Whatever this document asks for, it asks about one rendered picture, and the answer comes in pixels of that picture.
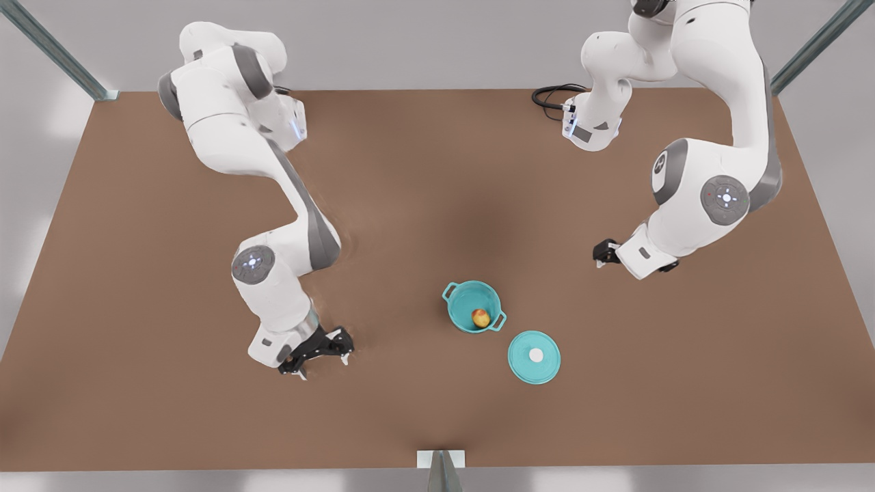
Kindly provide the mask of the teal pot lid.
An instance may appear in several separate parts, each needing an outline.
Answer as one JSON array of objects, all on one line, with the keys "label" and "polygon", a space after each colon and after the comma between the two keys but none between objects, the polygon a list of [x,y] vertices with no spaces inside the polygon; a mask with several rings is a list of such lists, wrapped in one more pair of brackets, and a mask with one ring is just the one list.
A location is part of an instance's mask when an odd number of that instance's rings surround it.
[{"label": "teal pot lid", "polygon": [[546,333],[526,331],[515,336],[507,349],[510,370],[522,382],[550,382],[561,367],[561,352]]}]

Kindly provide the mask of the teal pot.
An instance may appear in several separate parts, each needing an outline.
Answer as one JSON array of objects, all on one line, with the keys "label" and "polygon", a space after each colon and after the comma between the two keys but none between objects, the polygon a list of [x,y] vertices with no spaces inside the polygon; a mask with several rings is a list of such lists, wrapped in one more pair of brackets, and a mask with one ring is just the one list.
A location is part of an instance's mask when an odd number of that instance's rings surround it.
[{"label": "teal pot", "polygon": [[[479,281],[450,282],[442,292],[448,317],[454,327],[464,333],[499,332],[507,320],[501,309],[499,294],[489,284]],[[474,312],[484,311],[487,324],[475,323]]]}]

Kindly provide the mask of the silver frame post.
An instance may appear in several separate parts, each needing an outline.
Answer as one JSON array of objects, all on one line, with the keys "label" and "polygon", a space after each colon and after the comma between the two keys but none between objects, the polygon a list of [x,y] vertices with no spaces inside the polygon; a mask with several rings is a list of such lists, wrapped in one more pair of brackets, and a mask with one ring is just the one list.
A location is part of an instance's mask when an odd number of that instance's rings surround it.
[{"label": "silver frame post", "polygon": [[772,95],[778,96],[790,86],[873,4],[875,0],[845,0],[841,8],[772,76]]},{"label": "silver frame post", "polygon": [[118,90],[108,90],[38,22],[18,0],[0,0],[0,13],[16,26],[28,40],[59,66],[94,102],[112,102],[119,97]]},{"label": "silver frame post", "polygon": [[463,492],[457,468],[466,467],[463,450],[419,450],[418,468],[428,468],[426,492]]}]

